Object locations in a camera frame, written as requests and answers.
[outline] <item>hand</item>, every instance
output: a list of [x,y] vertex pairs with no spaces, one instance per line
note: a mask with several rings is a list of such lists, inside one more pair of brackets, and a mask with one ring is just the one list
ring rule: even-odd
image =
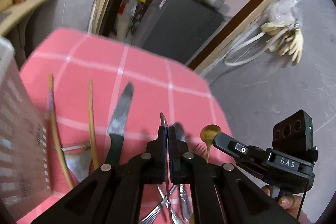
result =
[[[261,190],[263,190],[268,196],[270,195],[270,190],[268,188],[269,185],[266,185],[262,187]],[[301,203],[302,197],[297,195],[291,195],[291,196],[282,196],[279,199],[279,205],[284,208],[288,213],[290,213],[291,216],[296,218],[299,209],[300,209],[300,203]]]

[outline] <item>spoon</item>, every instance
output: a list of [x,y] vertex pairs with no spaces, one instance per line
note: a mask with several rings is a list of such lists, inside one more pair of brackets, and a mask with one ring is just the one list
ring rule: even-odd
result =
[[222,130],[219,126],[215,124],[209,124],[201,130],[201,140],[205,142],[207,146],[207,162],[209,161],[210,148],[213,142],[213,139],[218,133],[221,133]]

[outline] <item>pink tablecloth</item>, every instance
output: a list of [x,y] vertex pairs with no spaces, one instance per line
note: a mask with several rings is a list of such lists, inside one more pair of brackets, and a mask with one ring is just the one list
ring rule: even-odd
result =
[[[100,164],[105,160],[110,139],[106,128],[118,97],[128,81],[134,85],[133,100],[125,129],[120,163],[145,150],[157,136],[162,111],[169,124],[179,121],[192,149],[202,143],[199,135],[208,124],[217,124],[231,134],[223,111],[207,83],[185,66],[123,43],[68,29],[54,31],[31,54],[21,70],[23,83],[36,107],[48,111],[48,75],[54,75],[55,109],[63,146],[85,143],[88,133],[88,87],[93,80],[93,108]],[[55,150],[48,138],[48,159],[53,195],[18,224],[30,223],[64,194],[69,187]],[[229,157],[211,150],[210,162],[221,164]],[[177,193],[173,208],[179,212]],[[146,185],[140,217],[161,200],[154,185]],[[165,223],[160,214],[155,223]]]

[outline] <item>metal screw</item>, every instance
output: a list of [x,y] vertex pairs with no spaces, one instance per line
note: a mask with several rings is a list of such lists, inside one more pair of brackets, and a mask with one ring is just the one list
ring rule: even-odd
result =
[[103,164],[103,165],[100,167],[100,170],[102,170],[103,172],[110,171],[110,170],[111,170],[111,165],[109,165],[109,164]]
[[194,154],[191,152],[185,152],[183,154],[183,157],[185,157],[186,159],[192,159],[194,157]]
[[227,162],[227,163],[223,164],[223,168],[224,168],[226,171],[232,171],[235,167],[233,166],[233,164]]
[[141,154],[141,158],[143,160],[149,160],[151,157],[152,157],[152,155],[150,153],[147,153],[147,152]]

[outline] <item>metal fork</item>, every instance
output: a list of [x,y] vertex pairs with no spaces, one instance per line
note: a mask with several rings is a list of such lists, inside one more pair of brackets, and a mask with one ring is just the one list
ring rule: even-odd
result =
[[[206,148],[199,143],[191,150],[191,152],[199,156],[203,156],[204,153],[206,152]],[[173,185],[173,187],[170,188],[169,194],[172,194],[176,188],[177,185]],[[139,224],[152,224],[155,218],[159,215],[162,207],[166,203],[167,203],[167,196],[165,196],[147,216],[145,216],[142,220],[140,220]]]

